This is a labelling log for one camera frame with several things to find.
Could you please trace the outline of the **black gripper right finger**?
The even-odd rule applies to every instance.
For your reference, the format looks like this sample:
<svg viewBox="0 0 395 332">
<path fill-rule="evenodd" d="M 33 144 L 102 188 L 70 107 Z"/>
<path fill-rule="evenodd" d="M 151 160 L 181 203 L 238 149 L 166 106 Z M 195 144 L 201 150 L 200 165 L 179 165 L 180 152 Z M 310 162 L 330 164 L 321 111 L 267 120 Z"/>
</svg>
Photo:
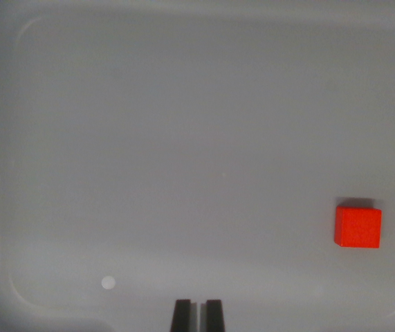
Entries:
<svg viewBox="0 0 395 332">
<path fill-rule="evenodd" d="M 225 332 L 223 304 L 220 299 L 209 299 L 201 304 L 200 332 Z"/>
</svg>

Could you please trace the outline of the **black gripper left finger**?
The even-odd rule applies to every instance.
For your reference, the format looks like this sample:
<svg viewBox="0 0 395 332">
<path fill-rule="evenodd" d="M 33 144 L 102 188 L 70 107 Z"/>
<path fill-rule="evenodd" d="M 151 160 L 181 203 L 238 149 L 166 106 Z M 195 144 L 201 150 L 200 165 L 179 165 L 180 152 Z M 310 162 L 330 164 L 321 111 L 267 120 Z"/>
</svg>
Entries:
<svg viewBox="0 0 395 332">
<path fill-rule="evenodd" d="M 190 299 L 178 299 L 174 305 L 174 312 L 170 326 L 171 332 L 196 332 L 197 307 Z"/>
</svg>

